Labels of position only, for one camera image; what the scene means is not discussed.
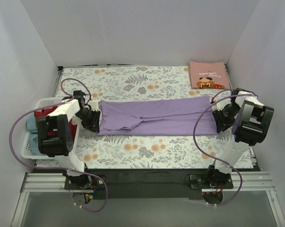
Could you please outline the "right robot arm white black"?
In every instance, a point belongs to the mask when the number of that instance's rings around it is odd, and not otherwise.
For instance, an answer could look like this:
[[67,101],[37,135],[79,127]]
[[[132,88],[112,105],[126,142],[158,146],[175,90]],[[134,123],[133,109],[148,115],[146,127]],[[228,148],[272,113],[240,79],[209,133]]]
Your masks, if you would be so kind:
[[217,132],[231,128],[232,138],[219,160],[208,167],[205,177],[208,187],[223,187],[231,181],[232,167],[242,154],[264,141],[274,111],[259,102],[255,93],[242,88],[231,92],[230,103],[217,104],[217,110],[213,111]]

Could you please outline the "purple t shirt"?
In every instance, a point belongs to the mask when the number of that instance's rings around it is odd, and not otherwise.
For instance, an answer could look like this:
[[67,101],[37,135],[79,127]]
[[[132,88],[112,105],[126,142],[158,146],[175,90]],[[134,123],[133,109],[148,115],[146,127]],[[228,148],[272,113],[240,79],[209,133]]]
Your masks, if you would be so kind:
[[99,135],[207,136],[217,135],[208,96],[108,102],[100,101]]

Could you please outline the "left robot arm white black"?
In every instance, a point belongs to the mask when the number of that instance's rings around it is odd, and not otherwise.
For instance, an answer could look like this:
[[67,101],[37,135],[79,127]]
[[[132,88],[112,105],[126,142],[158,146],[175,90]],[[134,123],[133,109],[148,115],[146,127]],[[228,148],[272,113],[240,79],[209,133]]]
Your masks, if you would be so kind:
[[37,139],[40,153],[54,158],[66,172],[63,175],[81,189],[92,186],[91,176],[84,174],[87,165],[75,154],[75,135],[71,131],[74,116],[80,119],[83,128],[99,132],[100,111],[86,105],[86,94],[74,91],[71,101],[65,97],[64,104],[47,115],[37,118]]

